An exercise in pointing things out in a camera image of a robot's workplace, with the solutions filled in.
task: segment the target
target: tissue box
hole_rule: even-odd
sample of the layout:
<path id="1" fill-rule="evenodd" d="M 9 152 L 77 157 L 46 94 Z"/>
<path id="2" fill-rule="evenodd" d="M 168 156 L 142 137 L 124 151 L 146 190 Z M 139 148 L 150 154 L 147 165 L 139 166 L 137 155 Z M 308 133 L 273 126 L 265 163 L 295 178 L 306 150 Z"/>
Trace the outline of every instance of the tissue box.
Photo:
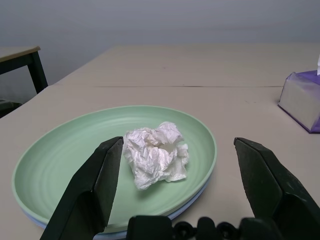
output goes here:
<path id="1" fill-rule="evenodd" d="M 278 105 L 309 133 L 320 133 L 320 75 L 317 71 L 290 74 Z"/>

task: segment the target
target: crumpled tissue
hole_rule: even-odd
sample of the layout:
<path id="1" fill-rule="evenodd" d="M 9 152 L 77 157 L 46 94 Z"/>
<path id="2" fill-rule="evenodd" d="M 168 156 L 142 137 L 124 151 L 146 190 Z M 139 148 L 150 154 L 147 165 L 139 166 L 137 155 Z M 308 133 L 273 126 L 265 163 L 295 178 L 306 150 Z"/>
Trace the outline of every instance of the crumpled tissue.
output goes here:
<path id="1" fill-rule="evenodd" d="M 139 190 L 157 181 L 185 179 L 189 160 L 188 145 L 178 144 L 184 138 L 172 122 L 157 128 L 127 131 L 123 137 L 123 155 L 131 166 L 134 183 Z"/>

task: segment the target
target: table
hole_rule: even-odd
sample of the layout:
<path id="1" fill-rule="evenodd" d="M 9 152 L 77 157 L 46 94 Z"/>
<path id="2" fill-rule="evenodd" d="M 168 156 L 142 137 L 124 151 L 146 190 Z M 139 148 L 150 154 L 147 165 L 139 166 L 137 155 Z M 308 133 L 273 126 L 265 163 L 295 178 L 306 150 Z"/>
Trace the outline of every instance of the table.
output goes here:
<path id="1" fill-rule="evenodd" d="M 87 78 L 90 74 L 99 75 L 88 70 L 78 83 L 75 78 L 72 83 L 69 82 L 71 74 L 0 119 L 0 232 L 3 238 L 36 240 L 43 232 L 23 214 L 12 194 L 11 175 L 23 152 L 66 121 L 123 105 L 148 104 L 187 112 L 204 122 L 215 136 L 217 162 L 210 182 L 198 200 L 175 222 L 188 221 L 195 226 L 199 217 L 208 216 L 216 223 L 227 221 L 238 226 L 242 217 L 253 216 L 241 181 L 234 137 L 247 138 L 271 149 L 320 205 L 320 135 L 308 134 L 277 106 L 282 87 L 261 87 L 260 83 L 225 87 L 98 87 L 91 83 L 94 79 Z"/>
<path id="2" fill-rule="evenodd" d="M 58 82 L 93 87 L 282 87 L 318 67 L 320 43 L 117 46 Z"/>
<path id="3" fill-rule="evenodd" d="M 39 46 L 0 47 L 0 75 L 28 66 L 36 93 L 48 86 L 39 58 Z"/>

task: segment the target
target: stacked plates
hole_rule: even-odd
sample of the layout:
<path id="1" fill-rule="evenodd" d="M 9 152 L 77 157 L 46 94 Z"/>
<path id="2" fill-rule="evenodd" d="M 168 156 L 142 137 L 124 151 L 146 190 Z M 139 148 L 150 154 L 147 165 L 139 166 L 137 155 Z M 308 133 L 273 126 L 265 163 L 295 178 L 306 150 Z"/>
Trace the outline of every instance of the stacked plates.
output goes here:
<path id="1" fill-rule="evenodd" d="M 196 118 L 164 107 L 124 106 L 80 116 L 48 132 L 22 156 L 12 177 L 15 198 L 36 224 L 45 227 L 71 177 L 96 147 L 128 130 L 155 128 L 173 122 L 189 147 L 187 179 L 160 181 L 138 191 L 125 159 L 108 227 L 96 238 L 120 239 L 135 215 L 178 216 L 202 193 L 212 173 L 217 146 L 208 128 Z"/>

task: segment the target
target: white wall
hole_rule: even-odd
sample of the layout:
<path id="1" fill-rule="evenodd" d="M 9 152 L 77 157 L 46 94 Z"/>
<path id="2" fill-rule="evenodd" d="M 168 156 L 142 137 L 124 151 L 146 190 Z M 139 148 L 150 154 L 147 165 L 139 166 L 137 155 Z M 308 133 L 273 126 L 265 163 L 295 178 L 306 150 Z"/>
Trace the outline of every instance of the white wall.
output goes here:
<path id="1" fill-rule="evenodd" d="M 49 84 L 119 44 L 320 42 L 320 0 L 1 0 L 0 46 L 39 45 Z M 0 97 L 36 94 L 28 69 Z"/>

